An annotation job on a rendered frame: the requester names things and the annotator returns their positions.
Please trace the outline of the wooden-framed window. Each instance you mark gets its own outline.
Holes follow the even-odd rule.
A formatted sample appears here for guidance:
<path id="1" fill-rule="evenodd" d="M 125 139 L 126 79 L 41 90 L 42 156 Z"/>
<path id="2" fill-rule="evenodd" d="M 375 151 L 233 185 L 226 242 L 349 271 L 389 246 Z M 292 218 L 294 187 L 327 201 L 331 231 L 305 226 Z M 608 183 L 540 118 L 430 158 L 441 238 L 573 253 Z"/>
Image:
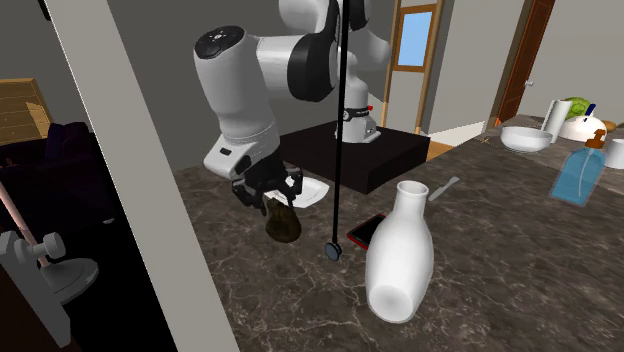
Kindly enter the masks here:
<path id="1" fill-rule="evenodd" d="M 381 125 L 424 132 L 425 108 L 445 0 L 395 0 Z"/>

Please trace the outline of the dark robot stand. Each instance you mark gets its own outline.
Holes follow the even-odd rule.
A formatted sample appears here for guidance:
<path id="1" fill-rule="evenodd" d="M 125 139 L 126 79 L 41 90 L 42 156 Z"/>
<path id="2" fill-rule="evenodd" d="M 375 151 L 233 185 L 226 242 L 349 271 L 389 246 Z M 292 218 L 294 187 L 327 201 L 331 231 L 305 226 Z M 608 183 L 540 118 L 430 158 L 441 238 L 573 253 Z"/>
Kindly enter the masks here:
<path id="1" fill-rule="evenodd" d="M 328 122 L 280 137 L 282 159 L 328 180 L 335 179 L 337 124 Z M 340 184 L 368 194 L 426 162 L 430 139 L 379 127 L 370 143 L 343 143 Z"/>

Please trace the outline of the white bowl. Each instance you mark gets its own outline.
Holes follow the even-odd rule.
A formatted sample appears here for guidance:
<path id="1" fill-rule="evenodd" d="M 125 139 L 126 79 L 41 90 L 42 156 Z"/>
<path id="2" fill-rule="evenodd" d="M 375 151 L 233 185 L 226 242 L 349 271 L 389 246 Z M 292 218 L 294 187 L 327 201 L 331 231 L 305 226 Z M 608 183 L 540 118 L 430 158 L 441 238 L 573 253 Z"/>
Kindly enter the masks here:
<path id="1" fill-rule="evenodd" d="M 502 144 L 519 152 L 538 152 L 547 148 L 552 141 L 552 134 L 530 127 L 508 126 L 501 131 Z"/>

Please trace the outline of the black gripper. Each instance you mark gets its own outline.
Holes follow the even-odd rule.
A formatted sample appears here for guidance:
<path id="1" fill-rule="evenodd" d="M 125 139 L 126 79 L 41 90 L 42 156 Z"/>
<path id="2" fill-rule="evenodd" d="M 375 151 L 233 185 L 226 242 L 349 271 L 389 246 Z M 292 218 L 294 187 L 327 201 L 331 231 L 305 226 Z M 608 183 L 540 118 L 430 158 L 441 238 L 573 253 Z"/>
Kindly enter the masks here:
<path id="1" fill-rule="evenodd" d="M 280 150 L 276 149 L 248 168 L 244 178 L 234 180 L 232 192 L 244 206 L 253 207 L 266 215 L 267 209 L 260 191 L 279 190 L 285 196 L 288 206 L 293 208 L 294 200 L 302 193 L 303 178 L 299 167 L 285 168 Z"/>

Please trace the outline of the thin black pole with disc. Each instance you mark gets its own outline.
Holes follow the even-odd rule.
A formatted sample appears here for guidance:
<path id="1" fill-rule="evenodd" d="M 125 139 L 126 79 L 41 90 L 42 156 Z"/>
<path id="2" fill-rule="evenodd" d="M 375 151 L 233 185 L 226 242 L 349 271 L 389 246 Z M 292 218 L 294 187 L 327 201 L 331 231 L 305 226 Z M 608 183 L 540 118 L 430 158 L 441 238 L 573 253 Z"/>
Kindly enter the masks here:
<path id="1" fill-rule="evenodd" d="M 338 225 L 339 225 L 339 206 L 340 206 L 340 187 L 342 174 L 342 146 L 343 146 L 343 129 L 344 129 L 344 112 L 345 112 L 345 95 L 346 95 L 346 75 L 348 60 L 348 36 L 349 36 L 349 18 L 350 4 L 349 0 L 342 0 L 341 15 L 341 35 L 340 35 L 340 82 L 339 82 L 339 99 L 338 99 L 338 116 L 337 116 L 337 132 L 335 147 L 335 180 L 333 195 L 333 220 L 332 220 L 332 236 L 331 240 L 325 244 L 325 254 L 331 261 L 338 261 L 342 249 L 338 242 Z"/>

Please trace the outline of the white square plate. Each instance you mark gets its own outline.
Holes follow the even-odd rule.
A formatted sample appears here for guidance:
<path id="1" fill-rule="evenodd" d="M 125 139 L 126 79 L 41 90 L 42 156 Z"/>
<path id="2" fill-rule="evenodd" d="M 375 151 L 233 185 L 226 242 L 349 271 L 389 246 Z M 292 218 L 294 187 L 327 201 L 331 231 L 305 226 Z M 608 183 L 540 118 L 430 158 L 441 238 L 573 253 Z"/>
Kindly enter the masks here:
<path id="1" fill-rule="evenodd" d="M 322 200 L 327 195 L 328 191 L 329 186 L 326 183 L 304 176 L 302 180 L 302 192 L 296 196 L 292 205 L 295 208 L 307 208 Z M 284 205 L 288 205 L 287 198 L 277 190 L 266 192 L 265 196 L 269 199 L 276 199 Z"/>

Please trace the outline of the large white vase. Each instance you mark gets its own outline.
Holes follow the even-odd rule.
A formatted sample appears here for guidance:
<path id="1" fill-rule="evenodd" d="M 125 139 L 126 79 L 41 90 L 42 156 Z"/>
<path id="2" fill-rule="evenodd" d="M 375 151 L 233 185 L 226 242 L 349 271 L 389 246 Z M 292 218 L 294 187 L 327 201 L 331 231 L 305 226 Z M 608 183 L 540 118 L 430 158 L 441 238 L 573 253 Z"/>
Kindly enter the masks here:
<path id="1" fill-rule="evenodd" d="M 424 220 L 428 193 L 420 182 L 399 182 L 393 210 L 378 225 L 368 246 L 367 303 L 389 323 L 401 324 L 414 317 L 433 274 L 433 241 Z"/>

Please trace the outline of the red-edged black phone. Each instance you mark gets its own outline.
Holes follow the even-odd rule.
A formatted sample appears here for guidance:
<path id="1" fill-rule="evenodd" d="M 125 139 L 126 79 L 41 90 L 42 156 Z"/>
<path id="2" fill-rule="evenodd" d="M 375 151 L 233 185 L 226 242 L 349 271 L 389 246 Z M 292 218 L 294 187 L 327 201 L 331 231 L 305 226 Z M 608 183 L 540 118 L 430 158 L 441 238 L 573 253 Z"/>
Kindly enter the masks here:
<path id="1" fill-rule="evenodd" d="M 346 236 L 352 242 L 356 243 L 359 247 L 367 250 L 372 236 L 374 235 L 379 224 L 386 218 L 385 214 L 375 214 L 371 218 L 362 222 L 352 230 L 350 230 Z"/>

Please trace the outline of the grey knife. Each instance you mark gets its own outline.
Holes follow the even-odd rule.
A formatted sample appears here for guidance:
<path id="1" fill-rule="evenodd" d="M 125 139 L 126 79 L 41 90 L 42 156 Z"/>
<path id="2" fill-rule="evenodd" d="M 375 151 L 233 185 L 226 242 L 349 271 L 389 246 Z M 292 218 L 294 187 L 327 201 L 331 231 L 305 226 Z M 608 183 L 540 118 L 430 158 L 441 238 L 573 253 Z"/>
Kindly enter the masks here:
<path id="1" fill-rule="evenodd" d="M 454 185 L 455 183 L 457 183 L 459 181 L 460 181 L 459 177 L 457 177 L 457 176 L 451 177 L 446 184 L 444 184 L 443 186 L 439 187 L 433 193 L 430 194 L 430 196 L 428 198 L 428 201 L 430 201 L 430 202 L 434 201 L 440 195 L 442 195 L 448 188 L 450 188 L 452 185 Z"/>

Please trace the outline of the grey stand with pink rod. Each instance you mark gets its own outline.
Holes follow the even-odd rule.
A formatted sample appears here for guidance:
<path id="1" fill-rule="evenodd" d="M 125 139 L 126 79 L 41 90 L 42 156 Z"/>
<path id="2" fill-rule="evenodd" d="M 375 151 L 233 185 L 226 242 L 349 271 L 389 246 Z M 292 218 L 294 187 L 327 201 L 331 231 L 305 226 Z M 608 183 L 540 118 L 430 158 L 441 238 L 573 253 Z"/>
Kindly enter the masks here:
<path id="1" fill-rule="evenodd" d="M 71 342 L 71 328 L 63 305 L 92 284 L 98 265 L 87 258 L 63 261 L 66 249 L 55 232 L 45 235 L 41 243 L 36 242 L 2 183 L 0 201 L 20 229 L 0 234 L 0 265 L 51 338 L 64 348 Z"/>

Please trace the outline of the blue bottle with brown pump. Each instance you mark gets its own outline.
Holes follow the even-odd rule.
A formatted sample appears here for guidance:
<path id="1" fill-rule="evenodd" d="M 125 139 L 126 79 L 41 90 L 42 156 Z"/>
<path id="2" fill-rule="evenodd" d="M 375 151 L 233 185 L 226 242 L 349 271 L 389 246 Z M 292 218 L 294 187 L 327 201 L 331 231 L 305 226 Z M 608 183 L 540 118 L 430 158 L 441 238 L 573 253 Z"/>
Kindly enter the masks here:
<path id="1" fill-rule="evenodd" d="M 605 129 L 597 129 L 583 148 L 567 157 L 550 191 L 551 197 L 581 207 L 586 205 L 605 167 L 602 148 L 606 134 Z"/>

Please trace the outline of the brown wooden door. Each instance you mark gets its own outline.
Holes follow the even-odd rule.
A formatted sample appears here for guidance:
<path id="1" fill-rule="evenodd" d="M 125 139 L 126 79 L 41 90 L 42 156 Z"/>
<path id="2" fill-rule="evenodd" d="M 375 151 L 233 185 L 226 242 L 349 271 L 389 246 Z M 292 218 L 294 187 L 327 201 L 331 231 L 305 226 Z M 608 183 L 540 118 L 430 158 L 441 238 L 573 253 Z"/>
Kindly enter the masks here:
<path id="1" fill-rule="evenodd" d="M 517 114 L 555 1 L 524 0 L 486 130 Z"/>

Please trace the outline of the white paper towel roll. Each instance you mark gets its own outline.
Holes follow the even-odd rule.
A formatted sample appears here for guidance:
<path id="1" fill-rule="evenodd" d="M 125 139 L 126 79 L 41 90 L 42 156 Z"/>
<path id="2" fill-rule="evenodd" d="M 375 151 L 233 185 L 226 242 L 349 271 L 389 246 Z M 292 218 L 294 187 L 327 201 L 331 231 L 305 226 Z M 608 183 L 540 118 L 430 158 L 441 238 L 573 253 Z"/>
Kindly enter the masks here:
<path id="1" fill-rule="evenodd" d="M 541 131 L 551 135 L 551 144 L 556 142 L 571 106 L 572 102 L 569 100 L 553 100 L 551 102 L 540 128 Z"/>

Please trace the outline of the dark brown pear-shaped vase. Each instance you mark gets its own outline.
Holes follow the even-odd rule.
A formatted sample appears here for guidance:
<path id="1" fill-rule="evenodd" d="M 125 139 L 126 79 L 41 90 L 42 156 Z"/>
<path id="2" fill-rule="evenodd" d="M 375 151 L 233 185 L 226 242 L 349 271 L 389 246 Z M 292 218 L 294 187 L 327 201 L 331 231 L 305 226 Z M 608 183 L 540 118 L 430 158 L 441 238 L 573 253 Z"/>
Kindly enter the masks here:
<path id="1" fill-rule="evenodd" d="M 302 227 L 295 211 L 275 198 L 267 201 L 267 208 L 269 214 L 265 225 L 267 234 L 281 243 L 296 241 L 301 235 Z"/>

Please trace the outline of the white cup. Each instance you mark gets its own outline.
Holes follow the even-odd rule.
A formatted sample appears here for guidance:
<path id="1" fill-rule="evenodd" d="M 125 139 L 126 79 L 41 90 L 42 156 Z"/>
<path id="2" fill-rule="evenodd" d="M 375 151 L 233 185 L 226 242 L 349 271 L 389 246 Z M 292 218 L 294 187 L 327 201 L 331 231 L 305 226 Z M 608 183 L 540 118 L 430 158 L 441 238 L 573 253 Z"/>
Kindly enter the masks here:
<path id="1" fill-rule="evenodd" d="M 624 170 L 624 138 L 612 139 L 605 152 L 605 166 Z"/>

